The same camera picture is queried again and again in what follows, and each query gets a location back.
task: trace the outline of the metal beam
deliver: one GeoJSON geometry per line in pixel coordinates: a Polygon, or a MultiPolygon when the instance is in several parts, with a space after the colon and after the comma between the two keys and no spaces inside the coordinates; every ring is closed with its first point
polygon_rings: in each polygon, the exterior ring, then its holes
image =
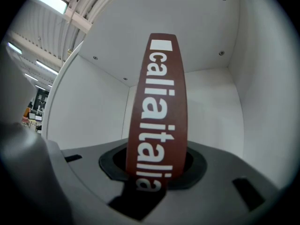
{"type": "MultiPolygon", "coordinates": [[[[55,11],[52,7],[48,6],[47,4],[45,4],[45,3],[43,3],[39,0],[31,0],[31,1],[47,8],[47,9],[49,9],[50,11],[55,13],[56,15],[61,16],[66,21],[68,21],[68,22],[70,21],[73,10],[70,9],[69,7],[66,9],[66,12],[64,14],[61,14],[61,13],[55,11]]],[[[87,19],[85,19],[83,16],[79,15],[77,12],[74,13],[74,15],[72,17],[71,24],[73,24],[75,27],[79,28],[84,33],[88,33],[91,26],[93,25],[87,19]]]]}
{"type": "MultiPolygon", "coordinates": [[[[73,12],[73,10],[67,8],[63,18],[67,21],[70,21],[72,12],[73,12]]],[[[92,23],[90,23],[88,20],[86,20],[84,17],[82,17],[81,15],[79,15],[76,12],[74,13],[74,15],[72,17],[71,24],[74,25],[75,27],[79,28],[84,33],[88,33],[88,31],[90,30],[90,28],[93,25],[92,23]]]]}
{"type": "Polygon", "coordinates": [[[28,75],[38,79],[38,81],[35,81],[35,80],[32,80],[30,78],[28,78],[28,80],[30,81],[31,84],[34,84],[34,85],[37,85],[37,86],[40,86],[44,89],[46,89],[47,91],[50,90],[50,87],[48,86],[48,84],[52,85],[52,82],[48,82],[47,80],[43,79],[43,78],[40,78],[39,76],[37,76],[35,73],[27,70],[27,69],[24,69],[23,67],[19,66],[18,65],[18,68],[20,69],[20,71],[23,73],[23,75],[25,73],[27,73],[28,75]]]}
{"type": "Polygon", "coordinates": [[[28,49],[30,52],[37,54],[38,56],[48,60],[49,62],[51,62],[52,64],[58,66],[61,68],[61,60],[54,57],[53,55],[49,54],[48,52],[44,51],[43,49],[35,46],[34,44],[32,44],[31,42],[27,41],[26,39],[24,39],[23,37],[19,36],[18,34],[16,34],[13,31],[9,31],[7,33],[14,41],[16,41],[19,45],[25,47],[26,49],[28,49]]]}
{"type": "Polygon", "coordinates": [[[56,75],[45,70],[44,68],[31,63],[30,61],[26,60],[25,58],[23,58],[21,55],[18,55],[15,52],[9,52],[9,55],[12,57],[13,60],[16,61],[16,63],[20,66],[20,67],[25,67],[26,70],[29,70],[30,73],[33,73],[35,75],[37,75],[38,77],[36,77],[38,80],[44,80],[45,83],[53,83],[56,75]]]}

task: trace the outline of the ceiling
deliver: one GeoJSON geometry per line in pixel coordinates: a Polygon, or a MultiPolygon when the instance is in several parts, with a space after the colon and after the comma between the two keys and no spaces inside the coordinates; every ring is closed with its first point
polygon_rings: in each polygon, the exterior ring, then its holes
{"type": "Polygon", "coordinates": [[[6,41],[22,50],[19,55],[7,48],[11,58],[23,72],[38,79],[31,82],[46,90],[56,75],[36,60],[59,71],[68,49],[73,51],[83,40],[79,54],[128,86],[138,82],[150,33],[177,36],[185,72],[227,67],[233,52],[239,0],[67,1],[66,13],[59,15],[28,0],[7,31],[6,41]]]}
{"type": "Polygon", "coordinates": [[[46,90],[56,77],[53,73],[36,64],[41,61],[59,71],[68,58],[68,49],[74,50],[85,38],[99,12],[110,0],[66,0],[69,2],[66,14],[59,15],[47,5],[27,0],[12,22],[5,42],[11,42],[22,50],[22,55],[7,48],[10,57],[20,69],[36,79],[30,81],[46,90]],[[68,28],[73,9],[76,11],[68,28]],[[63,55],[61,47],[65,39],[63,55]]]}

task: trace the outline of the white wall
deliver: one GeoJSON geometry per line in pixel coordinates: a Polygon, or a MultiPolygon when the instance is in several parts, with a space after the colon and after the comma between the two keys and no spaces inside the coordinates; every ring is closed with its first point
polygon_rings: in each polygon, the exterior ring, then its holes
{"type": "Polygon", "coordinates": [[[79,55],[62,72],[49,95],[46,138],[61,149],[121,139],[129,87],[79,55]]]}
{"type": "Polygon", "coordinates": [[[184,70],[193,72],[228,66],[238,26],[239,0],[112,0],[79,54],[131,87],[151,33],[175,34],[184,70]]]}
{"type": "MultiPolygon", "coordinates": [[[[243,154],[244,128],[240,100],[227,68],[185,74],[188,140],[243,154]]],[[[131,87],[122,138],[128,137],[136,86],[131,87]]]]}
{"type": "Polygon", "coordinates": [[[274,0],[240,0],[240,27],[229,70],[244,116],[243,158],[277,186],[299,160],[299,46],[274,0]]]}

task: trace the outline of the brown leather strap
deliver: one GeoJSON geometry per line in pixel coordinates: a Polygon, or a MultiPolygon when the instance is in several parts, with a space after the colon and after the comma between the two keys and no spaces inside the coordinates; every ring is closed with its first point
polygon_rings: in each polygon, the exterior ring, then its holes
{"type": "Polygon", "coordinates": [[[188,135],[187,96],[177,38],[152,33],[132,110],[126,171],[136,190],[157,192],[183,172],[188,135]]]}

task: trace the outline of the gray surface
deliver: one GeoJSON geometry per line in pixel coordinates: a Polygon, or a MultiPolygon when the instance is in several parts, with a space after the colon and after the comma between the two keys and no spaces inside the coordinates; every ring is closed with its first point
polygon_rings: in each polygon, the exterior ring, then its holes
{"type": "Polygon", "coordinates": [[[0,121],[21,122],[37,89],[25,78],[9,57],[5,44],[0,45],[0,121]]]}
{"type": "MultiPolygon", "coordinates": [[[[82,159],[68,163],[72,171],[103,202],[120,195],[122,183],[110,180],[100,169],[98,160],[106,151],[127,140],[87,148],[64,150],[64,156],[79,154],[82,159]]],[[[237,156],[194,142],[188,146],[199,151],[207,160],[208,169],[201,181],[192,188],[168,191],[163,200],[145,218],[149,224],[223,224],[249,215],[232,180],[246,176],[262,197],[270,199],[277,189],[265,177],[237,156]]]]}
{"type": "MultiPolygon", "coordinates": [[[[81,182],[80,176],[72,172],[56,143],[48,142],[47,147],[55,175],[69,200],[75,224],[139,224],[110,209],[102,199],[95,196],[93,191],[81,182]]],[[[93,175],[89,168],[85,173],[89,173],[91,177],[93,175]]],[[[103,186],[109,186],[109,183],[103,183],[103,186]]]]}
{"type": "Polygon", "coordinates": [[[72,224],[70,206],[39,134],[21,124],[1,124],[0,160],[16,187],[37,210],[56,224],[72,224]]]}
{"type": "MultiPolygon", "coordinates": [[[[57,223],[138,224],[106,205],[110,197],[120,195],[121,183],[110,180],[98,165],[101,154],[126,139],[61,152],[56,143],[45,144],[20,124],[0,128],[0,156],[5,168],[25,197],[57,223]],[[74,154],[82,158],[67,163],[64,156],[74,154]]],[[[188,145],[206,158],[206,174],[190,189],[168,191],[144,223],[247,224],[273,204],[276,188],[237,156],[194,142],[188,145]],[[232,184],[242,176],[266,199],[251,213],[232,184]]]]}

